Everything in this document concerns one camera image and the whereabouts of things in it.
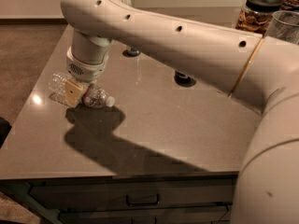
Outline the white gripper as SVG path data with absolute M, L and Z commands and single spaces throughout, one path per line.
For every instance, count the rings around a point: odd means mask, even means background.
M 85 82 L 93 82 L 103 74 L 112 46 L 111 39 L 78 31 L 73 33 L 71 46 L 66 53 L 66 69 L 76 79 L 69 78 L 64 83 L 65 100 L 71 107 L 81 102 L 88 88 Z

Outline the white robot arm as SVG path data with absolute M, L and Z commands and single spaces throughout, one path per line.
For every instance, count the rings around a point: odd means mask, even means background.
M 298 46 L 135 9 L 130 0 L 61 0 L 61 10 L 75 30 L 67 69 L 76 79 L 97 79 L 117 40 L 262 113 L 231 224 L 299 224 Z

